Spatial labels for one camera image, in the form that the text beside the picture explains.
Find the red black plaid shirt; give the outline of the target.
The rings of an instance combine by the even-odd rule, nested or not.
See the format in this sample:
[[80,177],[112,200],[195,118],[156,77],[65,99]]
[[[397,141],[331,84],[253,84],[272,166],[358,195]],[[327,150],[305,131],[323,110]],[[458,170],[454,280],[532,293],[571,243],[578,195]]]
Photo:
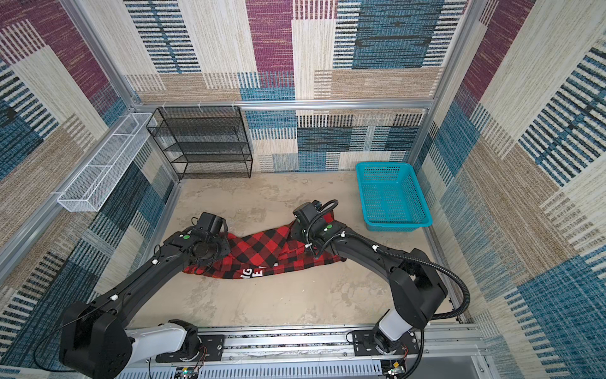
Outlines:
[[228,232],[230,254],[205,268],[184,269],[187,274],[227,280],[244,280],[293,273],[322,265],[345,262],[344,257],[326,251],[315,258],[303,243],[290,236],[290,224],[238,237]]

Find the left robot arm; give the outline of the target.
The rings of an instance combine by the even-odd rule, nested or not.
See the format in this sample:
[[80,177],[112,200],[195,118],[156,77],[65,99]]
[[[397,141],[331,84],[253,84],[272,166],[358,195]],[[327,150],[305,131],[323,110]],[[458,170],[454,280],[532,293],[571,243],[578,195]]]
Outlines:
[[198,329],[173,319],[126,328],[153,295],[192,265],[212,265],[230,253],[227,234],[188,227],[165,240],[123,282],[90,303],[76,302],[62,315],[58,360],[90,378],[115,378],[131,363],[158,355],[190,361],[200,356]]

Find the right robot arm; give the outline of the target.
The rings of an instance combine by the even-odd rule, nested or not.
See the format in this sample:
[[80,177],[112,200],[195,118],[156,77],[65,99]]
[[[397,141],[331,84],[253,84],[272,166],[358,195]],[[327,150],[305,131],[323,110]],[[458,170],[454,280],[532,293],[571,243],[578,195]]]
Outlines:
[[[383,354],[397,350],[402,337],[411,330],[421,331],[432,320],[458,317],[470,305],[471,295],[464,281],[448,268],[431,262],[422,250],[406,252],[380,245],[338,221],[322,221],[319,227],[310,227],[296,220],[291,230],[294,239],[314,254],[334,253],[352,260],[389,284],[394,307],[372,330],[375,346]],[[463,300],[454,310],[439,314],[438,308],[448,297],[441,275],[459,287]]]

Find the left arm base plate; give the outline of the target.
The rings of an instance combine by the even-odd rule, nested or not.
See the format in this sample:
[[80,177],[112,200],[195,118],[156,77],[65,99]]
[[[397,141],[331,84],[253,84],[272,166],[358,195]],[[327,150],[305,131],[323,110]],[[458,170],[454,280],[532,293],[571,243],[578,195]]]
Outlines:
[[176,352],[156,355],[156,363],[202,363],[222,359],[225,335],[199,335],[186,337]]

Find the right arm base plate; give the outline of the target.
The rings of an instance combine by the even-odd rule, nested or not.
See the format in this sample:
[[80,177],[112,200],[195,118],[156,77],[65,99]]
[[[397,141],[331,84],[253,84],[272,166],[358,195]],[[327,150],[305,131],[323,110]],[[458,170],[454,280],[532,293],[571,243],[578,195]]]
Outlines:
[[374,329],[356,329],[346,334],[346,341],[353,346],[356,356],[416,355],[420,351],[420,340],[413,333],[391,341]]

